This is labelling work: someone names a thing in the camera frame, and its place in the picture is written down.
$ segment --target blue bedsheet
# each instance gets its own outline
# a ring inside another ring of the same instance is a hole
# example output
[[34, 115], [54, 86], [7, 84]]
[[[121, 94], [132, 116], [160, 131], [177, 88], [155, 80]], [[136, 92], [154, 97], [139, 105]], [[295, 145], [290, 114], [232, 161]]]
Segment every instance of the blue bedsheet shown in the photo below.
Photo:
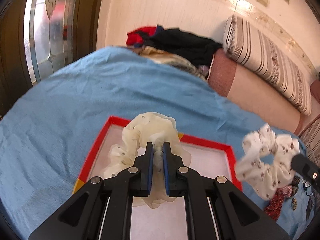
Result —
[[[94, 52], [29, 90], [0, 123], [0, 209], [22, 240], [70, 197], [106, 119], [148, 111], [173, 117], [181, 132], [232, 145], [237, 159], [243, 137], [264, 124], [189, 73], [127, 49]], [[266, 205], [246, 183], [244, 193]], [[297, 209], [285, 202], [278, 220], [292, 238], [313, 217], [306, 221], [302, 190], [296, 199]]]

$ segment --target pile of clothes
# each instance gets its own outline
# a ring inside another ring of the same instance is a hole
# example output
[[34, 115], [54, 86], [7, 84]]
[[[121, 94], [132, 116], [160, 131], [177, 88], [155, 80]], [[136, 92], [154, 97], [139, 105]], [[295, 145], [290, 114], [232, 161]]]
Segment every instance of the pile of clothes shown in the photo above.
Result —
[[203, 80], [209, 75], [214, 53], [222, 44], [178, 28], [147, 26], [127, 33], [127, 47], [157, 63], [168, 64]]

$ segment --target cream scrunchie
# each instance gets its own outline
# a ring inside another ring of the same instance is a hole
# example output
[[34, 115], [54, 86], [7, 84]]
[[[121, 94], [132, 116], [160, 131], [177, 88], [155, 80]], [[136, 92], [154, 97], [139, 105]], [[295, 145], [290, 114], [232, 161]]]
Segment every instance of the cream scrunchie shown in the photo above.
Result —
[[[242, 142], [245, 156], [236, 163], [236, 177], [248, 182], [263, 199], [271, 199], [277, 188], [292, 182], [295, 171], [291, 170], [292, 157], [299, 153], [298, 140], [289, 134], [276, 137], [266, 123], [259, 131], [246, 135]], [[274, 154], [272, 165], [261, 162], [260, 157]]]
[[124, 145], [113, 145], [109, 152], [111, 163], [101, 171], [103, 179], [116, 176], [120, 171], [133, 166], [140, 147], [146, 148], [147, 142], [153, 143], [153, 177], [149, 197], [134, 198], [133, 206], [146, 203], [151, 208], [157, 208], [164, 201], [172, 202], [176, 198], [168, 197], [164, 186], [163, 152], [164, 142], [170, 142], [173, 154], [181, 156], [183, 164], [189, 166], [191, 154], [181, 145], [173, 118], [162, 114], [148, 112], [139, 114], [122, 131]]

